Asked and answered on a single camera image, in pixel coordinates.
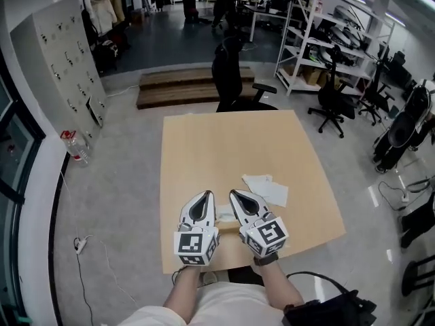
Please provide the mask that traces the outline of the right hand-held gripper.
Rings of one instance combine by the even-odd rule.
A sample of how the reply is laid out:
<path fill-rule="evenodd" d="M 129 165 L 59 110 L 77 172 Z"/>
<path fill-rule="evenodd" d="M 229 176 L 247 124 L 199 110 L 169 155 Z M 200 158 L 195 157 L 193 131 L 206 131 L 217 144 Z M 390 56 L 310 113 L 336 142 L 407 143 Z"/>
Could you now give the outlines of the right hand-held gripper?
<path fill-rule="evenodd" d="M 248 218 L 261 218 L 269 212 L 267 203 L 261 196 L 232 189 L 229 200 L 235 217 L 242 225 L 239 229 L 240 237 L 255 257 L 268 257 L 284 247 L 289 234 L 281 217 L 249 223 Z"/>

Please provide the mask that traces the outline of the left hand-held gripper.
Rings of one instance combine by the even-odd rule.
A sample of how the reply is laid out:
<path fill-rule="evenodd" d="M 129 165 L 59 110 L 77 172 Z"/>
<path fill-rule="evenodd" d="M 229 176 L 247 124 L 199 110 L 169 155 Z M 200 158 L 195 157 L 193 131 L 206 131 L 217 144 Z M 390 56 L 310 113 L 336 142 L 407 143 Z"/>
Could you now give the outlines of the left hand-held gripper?
<path fill-rule="evenodd" d="M 212 191 L 203 191 L 191 198 L 181 209 L 180 223 L 204 226 L 215 225 L 215 197 Z M 217 227 L 193 227 L 173 235 L 174 254 L 184 266 L 208 266 L 219 245 Z"/>

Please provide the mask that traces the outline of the person's right forearm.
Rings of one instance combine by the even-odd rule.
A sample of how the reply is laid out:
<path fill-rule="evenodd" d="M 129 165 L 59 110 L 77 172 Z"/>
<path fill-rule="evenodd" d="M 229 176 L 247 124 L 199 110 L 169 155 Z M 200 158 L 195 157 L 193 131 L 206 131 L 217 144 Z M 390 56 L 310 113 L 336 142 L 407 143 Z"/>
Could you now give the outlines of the person's right forearm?
<path fill-rule="evenodd" d="M 278 260 L 259 267 L 259 271 L 269 304 L 273 308 L 284 310 L 286 306 L 301 306 L 305 303 L 300 292 L 284 274 Z"/>

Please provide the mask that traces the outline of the person's left forearm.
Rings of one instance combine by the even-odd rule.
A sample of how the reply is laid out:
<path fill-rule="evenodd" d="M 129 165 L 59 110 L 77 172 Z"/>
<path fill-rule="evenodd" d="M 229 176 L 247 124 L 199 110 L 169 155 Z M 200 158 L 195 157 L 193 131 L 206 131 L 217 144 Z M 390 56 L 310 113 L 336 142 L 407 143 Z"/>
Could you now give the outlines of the person's left forearm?
<path fill-rule="evenodd" d="M 179 315 L 187 324 L 192 320 L 201 269 L 195 266 L 183 268 L 164 303 L 164 307 Z"/>

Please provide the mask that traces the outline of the small cardboard box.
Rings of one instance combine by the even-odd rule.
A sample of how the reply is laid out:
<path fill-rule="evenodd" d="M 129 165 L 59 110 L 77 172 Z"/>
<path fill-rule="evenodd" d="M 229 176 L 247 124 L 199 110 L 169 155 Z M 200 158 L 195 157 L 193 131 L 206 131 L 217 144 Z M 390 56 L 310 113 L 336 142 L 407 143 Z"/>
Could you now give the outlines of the small cardboard box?
<path fill-rule="evenodd" d="M 216 217 L 216 227 L 220 233 L 238 233 L 240 228 L 240 223 L 238 219 L 233 222 L 219 222 Z"/>

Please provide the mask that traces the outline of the black wrist band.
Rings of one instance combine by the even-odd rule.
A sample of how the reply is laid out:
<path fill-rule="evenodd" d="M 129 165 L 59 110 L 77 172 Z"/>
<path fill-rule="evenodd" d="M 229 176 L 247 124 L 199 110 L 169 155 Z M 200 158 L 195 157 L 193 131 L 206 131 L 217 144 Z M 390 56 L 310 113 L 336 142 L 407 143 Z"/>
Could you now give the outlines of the black wrist band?
<path fill-rule="evenodd" d="M 277 252 L 271 253 L 266 257 L 254 257 L 254 264 L 258 267 L 267 266 L 279 259 Z"/>

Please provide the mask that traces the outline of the light wooden table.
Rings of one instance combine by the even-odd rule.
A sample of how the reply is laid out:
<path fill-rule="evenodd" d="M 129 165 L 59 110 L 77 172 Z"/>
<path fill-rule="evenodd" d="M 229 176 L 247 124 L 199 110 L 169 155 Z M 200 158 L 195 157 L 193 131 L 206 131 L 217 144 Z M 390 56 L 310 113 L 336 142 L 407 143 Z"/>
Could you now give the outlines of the light wooden table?
<path fill-rule="evenodd" d="M 312 249 L 345 234 L 341 212 L 321 162 L 292 110 L 187 114 L 164 119 L 160 166 L 162 271 L 181 267 L 173 235 L 182 207 L 211 190 L 218 205 L 243 175 L 270 175 L 288 188 L 282 218 L 290 237 L 280 257 Z"/>

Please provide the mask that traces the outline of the person's white clothing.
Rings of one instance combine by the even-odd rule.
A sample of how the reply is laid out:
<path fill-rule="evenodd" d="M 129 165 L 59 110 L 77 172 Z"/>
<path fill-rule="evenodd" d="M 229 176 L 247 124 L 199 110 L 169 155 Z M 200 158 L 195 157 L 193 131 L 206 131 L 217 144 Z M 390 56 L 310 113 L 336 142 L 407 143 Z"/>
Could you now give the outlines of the person's white clothing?
<path fill-rule="evenodd" d="M 118 326 L 283 326 L 283 312 L 269 305 L 262 286 L 218 282 L 197 297 L 190 323 L 163 306 L 146 306 Z"/>

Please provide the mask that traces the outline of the dark wooden steps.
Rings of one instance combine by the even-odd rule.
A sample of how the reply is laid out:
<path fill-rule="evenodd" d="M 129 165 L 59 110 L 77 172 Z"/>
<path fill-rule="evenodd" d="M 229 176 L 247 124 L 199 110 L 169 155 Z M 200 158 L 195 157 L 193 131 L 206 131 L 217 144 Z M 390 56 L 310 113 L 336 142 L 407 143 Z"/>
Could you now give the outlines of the dark wooden steps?
<path fill-rule="evenodd" d="M 243 91 L 241 96 L 253 98 L 257 90 L 252 88 L 255 80 L 249 67 L 241 67 Z M 151 109 L 176 105 L 218 102 L 210 67 L 163 71 L 143 74 L 139 81 L 136 108 Z"/>

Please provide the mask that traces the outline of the black office chair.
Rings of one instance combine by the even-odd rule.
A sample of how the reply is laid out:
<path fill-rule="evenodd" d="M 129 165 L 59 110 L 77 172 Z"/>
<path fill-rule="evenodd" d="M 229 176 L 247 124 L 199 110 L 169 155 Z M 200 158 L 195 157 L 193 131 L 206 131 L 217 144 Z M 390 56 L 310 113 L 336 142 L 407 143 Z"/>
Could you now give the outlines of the black office chair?
<path fill-rule="evenodd" d="M 276 107 L 261 103 L 265 92 L 276 94 L 272 86 L 253 83 L 257 90 L 253 98 L 242 97 L 243 82 L 239 66 L 239 53 L 243 48 L 241 40 L 236 36 L 225 38 L 215 50 L 215 58 L 211 66 L 213 81 L 219 95 L 217 113 L 235 111 L 273 111 Z"/>
<path fill-rule="evenodd" d="M 333 48 L 328 48 L 326 53 L 331 57 L 332 61 L 330 65 L 330 79 L 319 90 L 317 95 L 320 108 L 309 107 L 307 113 L 309 115 L 316 113 L 325 117 L 325 120 L 317 130 L 318 133 L 321 134 L 324 131 L 324 126 L 328 122 L 332 122 L 338 130 L 339 138 L 343 139 L 344 132 L 340 123 L 344 122 L 344 117 L 354 120 L 355 108 L 357 107 L 351 96 L 343 94 L 343 89 L 346 87 L 353 88 L 353 84 L 341 79 L 340 87 L 336 89 L 336 65 L 337 61 L 342 58 L 342 52 L 339 46 L 335 45 Z"/>
<path fill-rule="evenodd" d="M 385 69 L 389 70 L 387 66 L 388 53 L 389 46 L 381 44 L 377 54 L 378 60 L 376 62 L 375 74 L 359 100 L 359 104 L 362 105 L 362 108 L 358 111 L 358 115 L 367 113 L 372 118 L 371 126 L 376 126 L 383 121 L 379 111 L 382 110 L 388 114 L 390 112 L 388 100 L 395 100 L 389 93 L 383 93 L 385 89 L 391 89 L 391 86 L 381 81 L 382 72 Z"/>

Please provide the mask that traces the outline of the black body-worn device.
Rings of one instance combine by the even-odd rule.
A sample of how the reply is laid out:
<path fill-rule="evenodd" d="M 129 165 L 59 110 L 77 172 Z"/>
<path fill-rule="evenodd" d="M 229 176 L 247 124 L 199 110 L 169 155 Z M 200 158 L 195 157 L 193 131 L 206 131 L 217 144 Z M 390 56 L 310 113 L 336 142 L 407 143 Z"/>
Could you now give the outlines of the black body-worn device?
<path fill-rule="evenodd" d="M 285 307 L 283 326 L 372 326 L 377 305 L 358 297 L 358 290 L 342 292 L 330 300 L 313 300 Z"/>

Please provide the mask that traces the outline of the clear plastic water jug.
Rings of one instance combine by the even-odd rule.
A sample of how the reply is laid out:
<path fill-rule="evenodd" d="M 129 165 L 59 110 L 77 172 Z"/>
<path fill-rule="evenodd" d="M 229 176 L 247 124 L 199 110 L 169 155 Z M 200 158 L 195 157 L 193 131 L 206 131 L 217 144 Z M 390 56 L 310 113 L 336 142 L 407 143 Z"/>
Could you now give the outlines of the clear plastic water jug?
<path fill-rule="evenodd" d="M 64 130 L 60 138 L 66 145 L 70 156 L 81 166 L 90 163 L 90 147 L 76 130 Z"/>

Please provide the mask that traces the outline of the white shelf rack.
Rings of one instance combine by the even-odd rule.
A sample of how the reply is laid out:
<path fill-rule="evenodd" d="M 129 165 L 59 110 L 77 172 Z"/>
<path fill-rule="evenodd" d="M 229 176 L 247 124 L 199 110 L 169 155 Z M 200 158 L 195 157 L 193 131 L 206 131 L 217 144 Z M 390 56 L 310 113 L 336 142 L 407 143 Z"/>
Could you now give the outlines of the white shelf rack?
<path fill-rule="evenodd" d="M 286 93 L 317 92 L 316 81 L 302 72 L 319 74 L 332 68 L 328 50 L 339 47 L 339 75 L 353 86 L 370 80 L 372 67 L 390 44 L 396 22 L 374 13 L 362 0 L 290 0 L 275 77 Z"/>

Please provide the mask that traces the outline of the grey locker cabinet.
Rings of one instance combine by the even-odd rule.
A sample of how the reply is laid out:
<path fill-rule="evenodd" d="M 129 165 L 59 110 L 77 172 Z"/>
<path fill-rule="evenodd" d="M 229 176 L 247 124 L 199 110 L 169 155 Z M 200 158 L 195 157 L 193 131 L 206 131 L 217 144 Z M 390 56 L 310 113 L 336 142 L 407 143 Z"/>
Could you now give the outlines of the grey locker cabinet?
<path fill-rule="evenodd" d="M 79 0 L 61 0 L 30 14 L 10 37 L 29 88 L 55 131 L 76 131 L 94 146 L 105 123 L 107 96 Z"/>

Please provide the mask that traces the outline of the clothes rack with coats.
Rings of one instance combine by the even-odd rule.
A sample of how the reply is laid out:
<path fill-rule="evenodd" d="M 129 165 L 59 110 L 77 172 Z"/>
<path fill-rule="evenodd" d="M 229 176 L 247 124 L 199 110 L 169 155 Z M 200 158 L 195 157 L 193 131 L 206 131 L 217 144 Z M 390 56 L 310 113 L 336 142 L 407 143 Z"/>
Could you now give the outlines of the clothes rack with coats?
<path fill-rule="evenodd" d="M 84 29 L 97 71 L 116 70 L 117 61 L 131 48 L 121 0 L 82 0 L 82 4 Z"/>

